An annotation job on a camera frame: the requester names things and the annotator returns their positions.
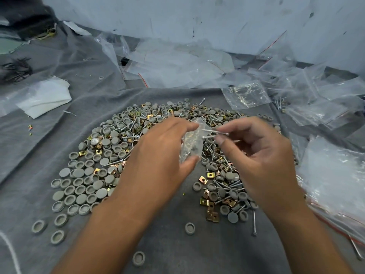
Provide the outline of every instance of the wall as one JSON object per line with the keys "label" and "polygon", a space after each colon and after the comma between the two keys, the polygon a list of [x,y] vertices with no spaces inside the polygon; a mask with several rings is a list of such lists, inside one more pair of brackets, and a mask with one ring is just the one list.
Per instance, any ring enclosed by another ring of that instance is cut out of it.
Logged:
{"label": "wall", "polygon": [[365,76],[365,0],[43,0],[56,16],[134,37],[256,54],[288,30],[299,61]]}

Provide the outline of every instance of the gray cloth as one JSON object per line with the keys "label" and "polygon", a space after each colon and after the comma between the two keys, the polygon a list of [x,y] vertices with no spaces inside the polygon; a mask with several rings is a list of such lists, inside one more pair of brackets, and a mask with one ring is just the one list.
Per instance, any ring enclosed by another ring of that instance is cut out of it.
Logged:
{"label": "gray cloth", "polygon": [[[62,228],[66,240],[56,247],[50,244],[51,234],[57,230],[53,225],[57,214],[51,210],[56,190],[50,183],[67,166],[68,154],[77,151],[78,144],[93,128],[133,103],[166,104],[184,98],[199,103],[206,98],[206,105],[222,109],[229,109],[229,106],[219,89],[122,90],[124,82],[101,47],[91,37],[76,36],[68,28],[59,28],[55,39],[24,46],[12,54],[12,57],[24,56],[32,58],[30,63],[36,69],[36,74],[26,82],[54,74],[70,82],[73,98],[69,104],[37,119],[28,118],[19,110],[0,118],[0,180],[3,180],[0,184],[0,230],[13,243],[23,273],[38,274],[51,271],[89,218],[71,217]],[[246,112],[249,115],[257,113],[272,115],[278,120],[269,105]],[[29,124],[34,127],[31,137]],[[200,194],[192,191],[192,184],[203,173],[204,167],[199,163],[136,248],[146,254],[144,266],[135,268],[129,263],[125,273],[290,273],[279,237],[261,210],[256,214],[257,238],[251,236],[252,212],[249,212],[247,223],[232,225],[224,217],[219,224],[205,220],[206,208],[199,205]],[[46,220],[48,227],[35,236],[31,226],[38,219]],[[187,222],[195,224],[196,232],[192,236],[184,231]],[[344,241],[341,247],[348,253],[347,258],[351,256],[351,265],[361,273],[363,264],[353,260],[351,246]],[[15,273],[10,253],[2,240],[0,273]]]}

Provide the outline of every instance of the person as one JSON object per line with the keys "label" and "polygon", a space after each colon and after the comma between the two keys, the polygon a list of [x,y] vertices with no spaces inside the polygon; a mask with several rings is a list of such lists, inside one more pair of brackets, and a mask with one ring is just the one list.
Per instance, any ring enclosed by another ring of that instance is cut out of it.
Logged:
{"label": "person", "polygon": [[[171,117],[141,137],[113,195],[95,207],[53,274],[122,271],[154,216],[199,161],[198,156],[190,156],[179,163],[181,138],[197,128],[196,123]],[[291,271],[353,273],[305,203],[290,141],[257,117],[235,119],[217,130],[229,133],[229,137],[217,135],[215,141],[277,230]]]}

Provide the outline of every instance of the white cable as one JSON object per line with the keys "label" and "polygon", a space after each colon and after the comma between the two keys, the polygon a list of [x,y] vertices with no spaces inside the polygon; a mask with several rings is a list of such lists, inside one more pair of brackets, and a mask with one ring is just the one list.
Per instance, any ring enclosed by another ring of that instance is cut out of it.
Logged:
{"label": "white cable", "polygon": [[2,239],[5,241],[6,245],[9,248],[9,251],[11,253],[11,258],[13,259],[16,274],[21,274],[21,266],[19,264],[18,258],[16,257],[16,253],[15,253],[15,250],[13,248],[13,245],[11,244],[8,237],[2,231],[0,231],[0,236],[2,237]]}

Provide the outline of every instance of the hand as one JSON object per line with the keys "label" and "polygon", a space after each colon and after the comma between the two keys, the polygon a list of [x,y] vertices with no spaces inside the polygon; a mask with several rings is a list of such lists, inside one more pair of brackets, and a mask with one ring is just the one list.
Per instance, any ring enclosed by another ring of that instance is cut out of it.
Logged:
{"label": "hand", "polygon": [[123,213],[129,209],[131,215],[152,220],[173,197],[199,160],[191,156],[179,163],[181,138],[197,128],[197,123],[169,117],[140,138],[110,198],[123,203]]}
{"label": "hand", "polygon": [[296,213],[305,205],[286,137],[257,117],[236,119],[217,130],[230,134],[217,135],[215,141],[237,168],[248,194],[269,218]]}

